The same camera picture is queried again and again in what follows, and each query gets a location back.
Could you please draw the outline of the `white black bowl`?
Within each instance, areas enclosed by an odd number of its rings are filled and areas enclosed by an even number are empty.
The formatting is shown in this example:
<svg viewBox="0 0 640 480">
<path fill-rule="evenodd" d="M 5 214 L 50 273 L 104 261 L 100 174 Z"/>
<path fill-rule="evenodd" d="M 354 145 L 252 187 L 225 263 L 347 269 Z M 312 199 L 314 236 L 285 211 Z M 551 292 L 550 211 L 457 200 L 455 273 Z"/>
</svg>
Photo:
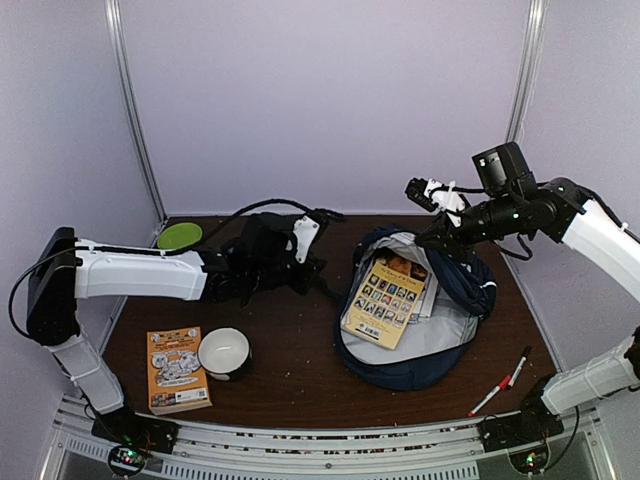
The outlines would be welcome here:
<svg viewBox="0 0 640 480">
<path fill-rule="evenodd" d="M 201 366 L 218 381 L 240 379 L 249 370 L 252 356 L 252 345 L 246 335 L 230 327 L 209 332 L 198 348 Z"/>
</svg>

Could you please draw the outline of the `dog picture book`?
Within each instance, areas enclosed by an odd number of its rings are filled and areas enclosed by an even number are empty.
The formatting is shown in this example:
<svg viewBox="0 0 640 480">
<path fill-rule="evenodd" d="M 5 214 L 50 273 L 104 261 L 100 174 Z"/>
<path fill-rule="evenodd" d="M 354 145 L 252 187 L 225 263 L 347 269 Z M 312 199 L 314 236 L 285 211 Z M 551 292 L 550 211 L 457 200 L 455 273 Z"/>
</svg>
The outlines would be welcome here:
<svg viewBox="0 0 640 480">
<path fill-rule="evenodd" d="M 397 255 L 380 256 L 376 261 L 385 267 L 414 280 L 425 281 L 429 276 L 429 272 L 419 263 L 412 262 Z"/>
</svg>

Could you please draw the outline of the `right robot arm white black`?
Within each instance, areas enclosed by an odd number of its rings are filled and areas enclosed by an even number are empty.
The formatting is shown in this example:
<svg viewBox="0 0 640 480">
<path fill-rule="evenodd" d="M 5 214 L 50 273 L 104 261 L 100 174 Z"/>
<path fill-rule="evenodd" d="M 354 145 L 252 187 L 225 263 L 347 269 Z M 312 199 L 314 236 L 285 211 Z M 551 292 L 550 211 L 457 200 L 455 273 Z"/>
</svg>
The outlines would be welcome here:
<svg viewBox="0 0 640 480">
<path fill-rule="evenodd" d="M 413 178 L 409 200 L 436 212 L 416 238 L 418 246 L 467 260 L 473 245 L 539 232 L 582 254 L 633 298 L 639 296 L 639 239 L 594 191 L 564 177 L 538 183 L 519 145 L 507 142 L 472 158 L 488 200 L 470 206 L 455 183 Z M 639 388 L 639 335 L 543 381 L 513 419 L 519 440 L 535 440 L 556 416 L 585 402 Z"/>
</svg>

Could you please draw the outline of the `navy blue student backpack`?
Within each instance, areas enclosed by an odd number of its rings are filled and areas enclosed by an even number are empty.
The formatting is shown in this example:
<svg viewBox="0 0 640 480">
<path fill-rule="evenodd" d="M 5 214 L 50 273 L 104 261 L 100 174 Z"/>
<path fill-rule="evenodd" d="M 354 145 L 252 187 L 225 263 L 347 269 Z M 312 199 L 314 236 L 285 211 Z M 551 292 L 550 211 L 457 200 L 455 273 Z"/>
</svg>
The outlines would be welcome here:
<svg viewBox="0 0 640 480">
<path fill-rule="evenodd" d="M 353 255 L 352 281 L 341 296 L 334 322 L 334 343 L 348 370 L 376 386 L 415 391 L 428 388 L 455 366 L 475 338 L 481 322 L 494 310 L 497 284 L 489 266 L 473 257 L 459 263 L 437 250 L 414 242 L 413 231 L 377 227 L 358 244 Z M 435 275 L 439 290 L 431 317 L 408 325 L 396 349 L 387 350 L 341 329 L 340 321 L 371 263 L 397 255 Z"/>
</svg>

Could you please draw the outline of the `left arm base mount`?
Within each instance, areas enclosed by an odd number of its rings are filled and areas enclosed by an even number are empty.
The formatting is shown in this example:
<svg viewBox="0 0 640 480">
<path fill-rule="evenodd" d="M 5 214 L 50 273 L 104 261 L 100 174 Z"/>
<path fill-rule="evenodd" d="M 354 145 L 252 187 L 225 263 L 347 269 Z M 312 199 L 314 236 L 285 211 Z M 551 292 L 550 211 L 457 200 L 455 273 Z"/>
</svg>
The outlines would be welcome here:
<svg viewBox="0 0 640 480">
<path fill-rule="evenodd" d="M 173 452 L 179 433 L 175 422 L 137 414 L 94 414 L 91 434 L 111 441 L 107 466 L 118 477 L 140 474 L 154 454 Z"/>
</svg>

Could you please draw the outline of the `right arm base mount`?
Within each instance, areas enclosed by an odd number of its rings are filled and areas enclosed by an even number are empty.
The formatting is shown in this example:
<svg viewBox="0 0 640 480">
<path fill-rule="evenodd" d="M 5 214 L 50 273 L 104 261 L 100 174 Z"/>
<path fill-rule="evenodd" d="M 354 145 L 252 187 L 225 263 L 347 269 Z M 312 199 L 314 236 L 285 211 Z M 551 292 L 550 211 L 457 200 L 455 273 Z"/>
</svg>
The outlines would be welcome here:
<svg viewBox="0 0 640 480">
<path fill-rule="evenodd" d="M 552 466 L 549 440 L 564 432 L 559 416 L 550 413 L 542 401 L 550 379 L 547 375 L 536 382 L 521 401 L 518 413 L 488 415 L 477 426 L 485 452 L 516 449 L 510 462 L 522 474 L 543 474 Z"/>
</svg>

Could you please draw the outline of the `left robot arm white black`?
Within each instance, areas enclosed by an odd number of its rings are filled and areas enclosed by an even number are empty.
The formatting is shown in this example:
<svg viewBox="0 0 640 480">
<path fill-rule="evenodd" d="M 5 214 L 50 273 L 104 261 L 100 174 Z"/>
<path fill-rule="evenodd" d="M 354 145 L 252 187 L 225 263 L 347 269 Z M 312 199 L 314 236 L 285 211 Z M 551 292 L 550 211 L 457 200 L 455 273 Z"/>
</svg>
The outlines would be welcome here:
<svg viewBox="0 0 640 480">
<path fill-rule="evenodd" d="M 18 332 L 47 348 L 123 444 L 144 433 L 126 408 L 116 375 L 86 338 L 77 302 L 93 297 L 166 297 L 247 305 L 259 292 L 287 286 L 300 295 L 324 289 L 326 263 L 311 249 L 341 213 L 293 200 L 263 200 L 224 219 L 181 248 L 152 249 L 80 239 L 58 228 L 38 261 L 18 279 L 27 286 L 26 326 Z"/>
</svg>

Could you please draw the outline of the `white booklet with barcode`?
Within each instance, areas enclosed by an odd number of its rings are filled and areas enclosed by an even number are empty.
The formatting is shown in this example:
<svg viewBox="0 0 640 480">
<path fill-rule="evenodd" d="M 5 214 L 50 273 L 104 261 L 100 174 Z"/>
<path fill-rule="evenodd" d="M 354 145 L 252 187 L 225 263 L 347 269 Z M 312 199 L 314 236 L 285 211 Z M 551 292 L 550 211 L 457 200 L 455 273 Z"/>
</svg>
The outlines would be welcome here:
<svg viewBox="0 0 640 480">
<path fill-rule="evenodd" d="M 431 317 L 436 296 L 439 290 L 439 283 L 432 278 L 425 286 L 409 316 L 409 324 L 414 325 L 426 321 Z"/>
</svg>

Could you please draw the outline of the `yellow picture-grid book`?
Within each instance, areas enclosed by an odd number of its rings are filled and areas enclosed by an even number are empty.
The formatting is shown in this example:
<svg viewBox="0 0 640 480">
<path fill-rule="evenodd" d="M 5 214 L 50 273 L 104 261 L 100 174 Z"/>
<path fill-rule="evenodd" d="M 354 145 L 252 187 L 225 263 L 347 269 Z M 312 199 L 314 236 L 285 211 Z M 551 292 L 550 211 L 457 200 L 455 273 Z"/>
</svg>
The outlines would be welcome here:
<svg viewBox="0 0 640 480">
<path fill-rule="evenodd" d="M 429 272 L 425 281 L 414 280 L 375 259 L 356 288 L 341 329 L 387 350 L 396 349 L 416 301 L 432 278 L 436 279 Z"/>
</svg>

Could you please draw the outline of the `orange cartoon paperback book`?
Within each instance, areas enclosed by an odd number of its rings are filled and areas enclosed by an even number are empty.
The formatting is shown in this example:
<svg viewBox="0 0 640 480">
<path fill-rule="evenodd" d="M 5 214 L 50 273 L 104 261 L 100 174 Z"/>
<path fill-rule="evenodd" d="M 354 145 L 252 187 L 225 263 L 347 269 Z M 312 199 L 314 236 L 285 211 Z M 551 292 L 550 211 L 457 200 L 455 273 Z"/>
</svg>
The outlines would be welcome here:
<svg viewBox="0 0 640 480">
<path fill-rule="evenodd" d="M 198 349 L 201 329 L 147 333 L 148 406 L 161 416 L 212 405 Z"/>
</svg>

